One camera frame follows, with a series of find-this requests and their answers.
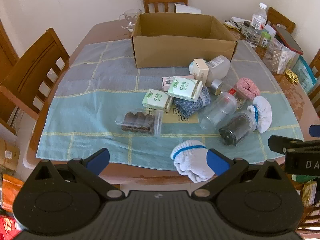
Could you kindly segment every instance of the pink box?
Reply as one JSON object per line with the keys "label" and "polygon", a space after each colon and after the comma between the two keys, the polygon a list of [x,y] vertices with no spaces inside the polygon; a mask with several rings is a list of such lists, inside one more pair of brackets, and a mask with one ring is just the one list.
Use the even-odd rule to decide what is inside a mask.
{"label": "pink box", "polygon": [[[188,79],[194,79],[193,76],[179,76],[179,77],[184,77],[184,78],[188,78]],[[169,87],[172,83],[172,81],[174,80],[175,77],[163,77],[162,78],[162,90],[167,92],[169,90]]]}

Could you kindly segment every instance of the yellow printed patch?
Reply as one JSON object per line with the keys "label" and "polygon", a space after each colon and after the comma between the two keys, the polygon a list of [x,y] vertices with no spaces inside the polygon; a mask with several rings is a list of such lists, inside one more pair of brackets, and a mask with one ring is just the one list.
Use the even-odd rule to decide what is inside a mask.
{"label": "yellow printed patch", "polygon": [[[146,109],[146,114],[151,114],[153,109]],[[175,105],[171,106],[168,113],[164,112],[162,123],[199,123],[198,113],[190,117],[184,117],[180,114]]]}

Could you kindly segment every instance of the green and white tissue pack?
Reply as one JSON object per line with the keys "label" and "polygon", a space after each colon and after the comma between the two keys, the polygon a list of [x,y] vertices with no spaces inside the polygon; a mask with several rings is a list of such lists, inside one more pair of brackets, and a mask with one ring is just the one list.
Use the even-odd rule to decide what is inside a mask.
{"label": "green and white tissue pack", "polygon": [[196,102],[202,90],[202,81],[187,79],[182,77],[175,77],[168,94],[175,98]]}
{"label": "green and white tissue pack", "polygon": [[165,112],[170,111],[173,98],[168,93],[149,89],[143,98],[142,105],[144,107],[150,107],[152,109],[163,110]]}

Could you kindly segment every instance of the glass mug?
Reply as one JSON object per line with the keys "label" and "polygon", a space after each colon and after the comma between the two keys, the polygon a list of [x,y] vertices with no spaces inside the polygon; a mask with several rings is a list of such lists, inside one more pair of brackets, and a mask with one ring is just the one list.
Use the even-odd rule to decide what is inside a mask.
{"label": "glass mug", "polygon": [[136,20],[137,20],[139,14],[141,14],[140,9],[130,9],[130,10],[125,11],[122,15],[119,16],[119,20],[122,16],[124,16],[124,18],[127,22],[127,26],[121,25],[121,27],[124,29],[128,29],[129,32],[133,32],[134,25],[136,23]]}

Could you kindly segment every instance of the pink fuzzy sock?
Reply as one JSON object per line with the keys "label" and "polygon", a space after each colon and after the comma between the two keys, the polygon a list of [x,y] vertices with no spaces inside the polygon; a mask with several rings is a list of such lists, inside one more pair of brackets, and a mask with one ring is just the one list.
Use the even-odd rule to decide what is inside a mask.
{"label": "pink fuzzy sock", "polygon": [[260,95],[260,90],[249,78],[240,78],[236,84],[236,88],[240,93],[250,100],[253,100],[256,96]]}

